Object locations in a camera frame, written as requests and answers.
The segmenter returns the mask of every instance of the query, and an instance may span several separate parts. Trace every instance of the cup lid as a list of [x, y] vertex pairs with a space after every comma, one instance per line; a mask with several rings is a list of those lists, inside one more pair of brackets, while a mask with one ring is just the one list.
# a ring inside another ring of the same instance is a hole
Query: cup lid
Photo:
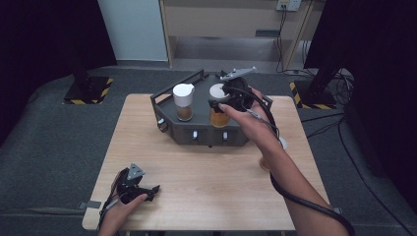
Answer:
[[194, 86], [191, 84], [179, 84], [173, 89], [175, 104], [181, 107], [193, 102]]
[[223, 84], [215, 84], [209, 89], [210, 98], [213, 100], [223, 100], [229, 97], [229, 94], [224, 94]]

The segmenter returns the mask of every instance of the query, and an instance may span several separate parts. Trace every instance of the yellow and black tape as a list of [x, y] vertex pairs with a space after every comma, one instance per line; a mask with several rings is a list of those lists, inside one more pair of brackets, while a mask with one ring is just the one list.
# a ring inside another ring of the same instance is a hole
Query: yellow and black tape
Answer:
[[289, 86], [291, 87], [292, 94], [294, 96], [295, 104], [298, 108], [305, 108], [305, 109], [336, 109], [336, 105], [333, 104], [304, 104], [301, 100], [300, 94], [298, 93], [297, 88], [295, 87], [294, 83], [290, 83]]
[[100, 104], [104, 98], [107, 96], [110, 86], [113, 83], [113, 79], [108, 79], [105, 84], [101, 96], [99, 99], [64, 99], [64, 104], [75, 104], [75, 105], [84, 105], [84, 104]]

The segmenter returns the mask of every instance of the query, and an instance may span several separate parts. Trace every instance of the human arm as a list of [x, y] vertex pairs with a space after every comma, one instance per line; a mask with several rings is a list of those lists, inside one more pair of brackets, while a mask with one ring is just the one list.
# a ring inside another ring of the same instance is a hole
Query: human arm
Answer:
[[[253, 92], [257, 97], [262, 97], [257, 90], [253, 89]], [[282, 189], [293, 196], [331, 209], [300, 172], [267, 124], [248, 112], [239, 112], [224, 104], [219, 107], [240, 124], [245, 135], [259, 148], [263, 157], [268, 161], [271, 175]], [[261, 115], [263, 120], [268, 121], [265, 112], [256, 101], [251, 109]], [[348, 235], [344, 226], [333, 218], [286, 198], [284, 200], [299, 235]]]

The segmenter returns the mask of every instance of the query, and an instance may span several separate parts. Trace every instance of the handheld controller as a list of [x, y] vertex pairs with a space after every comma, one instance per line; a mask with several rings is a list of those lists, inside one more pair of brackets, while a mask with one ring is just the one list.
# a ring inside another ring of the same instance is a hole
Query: handheld controller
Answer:
[[139, 187], [145, 171], [139, 168], [135, 163], [130, 168], [125, 168], [120, 172], [116, 181], [117, 194], [123, 204], [128, 204], [141, 194], [148, 194], [146, 201], [152, 202], [156, 193], [159, 191], [160, 185], [152, 189], [144, 189]]
[[[238, 111], [246, 111], [251, 108], [252, 103], [254, 102], [253, 97], [255, 95], [252, 93], [252, 89], [248, 86], [248, 83], [242, 78], [242, 76], [252, 73], [255, 70], [255, 67], [250, 69], [233, 70], [233, 72], [227, 74], [226, 76], [220, 77], [220, 80], [224, 82], [222, 88], [224, 94], [229, 94], [228, 100], [222, 101], [222, 103], [230, 105]], [[209, 99], [208, 104], [216, 113], [223, 112], [220, 108], [218, 108], [218, 101]]]

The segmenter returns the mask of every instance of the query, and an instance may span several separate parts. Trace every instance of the black curtain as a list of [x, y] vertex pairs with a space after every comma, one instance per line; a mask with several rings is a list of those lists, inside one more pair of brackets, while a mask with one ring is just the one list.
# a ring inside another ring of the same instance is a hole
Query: black curtain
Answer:
[[[349, 124], [371, 168], [383, 171], [417, 212], [417, 3], [360, 1], [359, 11], [352, 13], [354, 3], [358, 1], [327, 1], [305, 67], [325, 67], [335, 36], [351, 35], [345, 47], [332, 49], [345, 52], [340, 65], [355, 80], [346, 110]], [[343, 31], [349, 18], [360, 24]]]
[[58, 35], [84, 69], [116, 65], [96, 0], [4, 0], [0, 35], [0, 146], [34, 90], [73, 73]]

